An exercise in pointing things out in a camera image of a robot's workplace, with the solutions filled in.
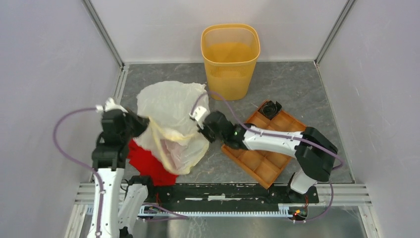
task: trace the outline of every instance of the gray floor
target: gray floor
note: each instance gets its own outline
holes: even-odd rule
[[[137,111],[136,96],[147,85],[166,80],[184,83],[206,83],[202,63],[187,64],[137,64],[130,65],[121,104]],[[344,158],[337,126],[328,103],[325,90],[312,62],[259,62],[247,96],[230,102],[239,119],[246,120],[266,99],[278,101],[285,111],[308,126],[317,128],[339,149]],[[210,109],[219,110],[233,121],[223,102],[210,100]],[[246,172],[225,156],[221,143],[210,145],[204,158],[191,173],[180,176],[177,182],[255,182]],[[276,182],[288,182],[299,165],[292,160]],[[124,178],[138,175],[127,163]],[[333,172],[332,182],[353,182],[347,165]]]

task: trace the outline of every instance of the yellow plastic basket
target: yellow plastic basket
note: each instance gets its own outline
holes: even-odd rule
[[[249,25],[221,24],[204,30],[201,52],[209,90],[227,100],[244,98],[260,51],[258,34]]]

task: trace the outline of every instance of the orange tray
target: orange tray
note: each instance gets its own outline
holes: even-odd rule
[[[271,120],[260,113],[262,106],[268,102],[264,101],[260,107],[250,116],[246,122],[255,126],[276,131],[304,131],[306,126],[292,117],[290,114],[281,110]],[[280,175],[292,157],[268,152],[251,150],[234,150],[226,145],[221,148],[230,159],[258,181],[265,189],[268,189]]]

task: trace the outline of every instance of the white plastic bag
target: white plastic bag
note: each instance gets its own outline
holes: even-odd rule
[[[165,81],[147,86],[137,96],[137,114],[148,117],[150,123],[134,140],[150,150],[172,174],[188,174],[209,148],[209,142],[189,117],[195,101],[206,92],[204,87],[198,83]],[[208,96],[202,97],[197,106],[208,110]]]

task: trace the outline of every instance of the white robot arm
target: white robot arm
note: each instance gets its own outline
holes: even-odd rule
[[[146,130],[149,120],[117,105],[113,99],[108,99],[104,106],[97,106],[97,111],[102,113],[103,132],[97,139],[92,160],[93,168],[102,181],[95,179],[94,210],[87,237],[132,238],[133,226],[148,196],[148,190],[133,177],[129,181],[130,186],[127,187],[121,209],[118,210],[121,179],[128,155],[128,143],[132,137]]]
[[[209,112],[200,106],[192,111],[190,118],[210,142],[219,139],[232,149],[271,151],[297,159],[301,168],[289,181],[289,196],[299,197],[318,181],[329,181],[335,158],[308,143],[314,143],[333,154],[337,154],[337,148],[313,127],[307,127],[305,131],[282,132],[261,129],[253,124],[233,125],[223,113]]]

